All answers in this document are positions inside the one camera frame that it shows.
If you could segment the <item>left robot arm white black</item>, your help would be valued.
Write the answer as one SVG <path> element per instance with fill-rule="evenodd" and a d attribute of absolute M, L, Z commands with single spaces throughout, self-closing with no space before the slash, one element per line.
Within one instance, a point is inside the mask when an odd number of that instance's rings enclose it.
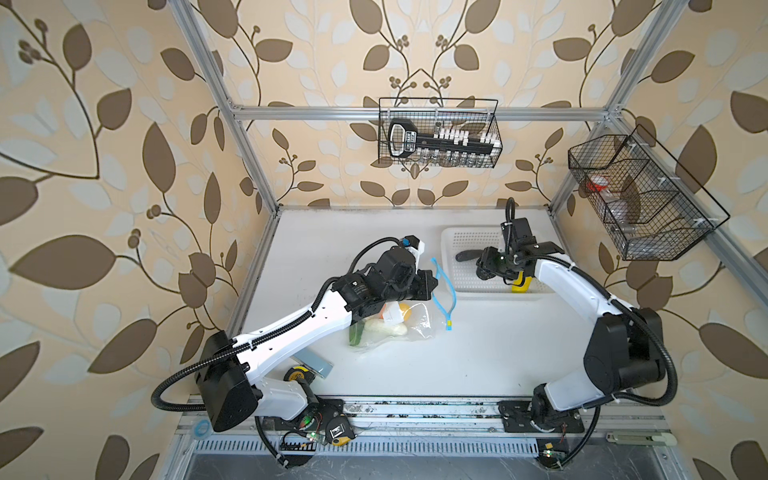
<path fill-rule="evenodd" d="M 276 366 L 314 342 L 402 301 L 427 301 L 438 281 L 418 267 L 425 250 L 414 236 L 389 238 L 378 261 L 331 277 L 313 302 L 250 333 L 210 337 L 201 359 L 163 380 L 151 404 L 167 412 L 204 412 L 216 432 L 253 416 L 294 420 L 313 403 L 297 380 L 275 380 Z"/>

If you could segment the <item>dark toy eggplant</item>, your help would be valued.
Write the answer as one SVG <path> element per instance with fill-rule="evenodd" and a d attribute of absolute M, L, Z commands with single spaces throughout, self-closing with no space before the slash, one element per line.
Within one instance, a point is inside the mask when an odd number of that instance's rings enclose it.
<path fill-rule="evenodd" d="M 478 249 L 464 250 L 455 255 L 455 260 L 457 262 L 476 261 L 482 254 L 483 251 Z"/>

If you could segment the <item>clear zip bag blue zipper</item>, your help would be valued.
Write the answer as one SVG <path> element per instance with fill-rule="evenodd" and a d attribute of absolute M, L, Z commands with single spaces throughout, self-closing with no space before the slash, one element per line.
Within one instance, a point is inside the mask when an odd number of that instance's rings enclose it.
<path fill-rule="evenodd" d="M 436 258 L 431 262 L 437 287 L 426 302 L 386 303 L 382 310 L 348 329 L 348 346 L 358 352 L 372 350 L 392 341 L 420 341 L 433 337 L 443 325 L 453 329 L 452 315 L 458 303 L 457 292 Z"/>

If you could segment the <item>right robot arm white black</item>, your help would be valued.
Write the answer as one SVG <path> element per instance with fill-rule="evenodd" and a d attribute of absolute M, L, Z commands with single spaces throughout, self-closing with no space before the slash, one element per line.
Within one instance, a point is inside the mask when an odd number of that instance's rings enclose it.
<path fill-rule="evenodd" d="M 525 218 L 500 225 L 503 246 L 485 248 L 476 261 L 484 280 L 535 278 L 586 320 L 592 332 L 582 363 L 571 373 L 537 386 L 531 421 L 542 430 L 581 408 L 597 409 L 617 400 L 665 406 L 678 392 L 678 375 L 663 342 L 660 316 L 611 294 L 553 242 L 540 242 Z"/>

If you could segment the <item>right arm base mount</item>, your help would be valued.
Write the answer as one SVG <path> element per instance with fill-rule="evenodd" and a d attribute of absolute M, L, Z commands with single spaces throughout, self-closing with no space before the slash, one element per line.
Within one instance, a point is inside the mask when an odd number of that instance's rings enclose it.
<path fill-rule="evenodd" d="M 585 432 L 577 410 L 557 411 L 547 406 L 534 407 L 531 400 L 506 400 L 498 403 L 498 412 L 506 433 L 556 435 Z"/>

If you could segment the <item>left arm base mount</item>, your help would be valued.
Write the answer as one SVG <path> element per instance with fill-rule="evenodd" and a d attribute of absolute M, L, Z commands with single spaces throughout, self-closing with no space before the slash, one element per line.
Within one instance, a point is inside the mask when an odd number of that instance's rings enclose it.
<path fill-rule="evenodd" d="M 344 401 L 341 399 L 316 396 L 303 411 L 290 420 L 263 417 L 261 423 L 269 430 L 298 430 L 325 435 L 325 427 L 330 419 L 338 415 L 346 416 L 343 407 Z"/>

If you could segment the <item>small yellow toy fruit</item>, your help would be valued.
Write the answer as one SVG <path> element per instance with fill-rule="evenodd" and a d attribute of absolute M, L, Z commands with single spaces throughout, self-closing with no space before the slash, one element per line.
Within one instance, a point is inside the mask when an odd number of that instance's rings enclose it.
<path fill-rule="evenodd" d="M 408 320 L 411 315 L 411 307 L 405 303 L 400 303 L 399 308 L 403 319 Z"/>

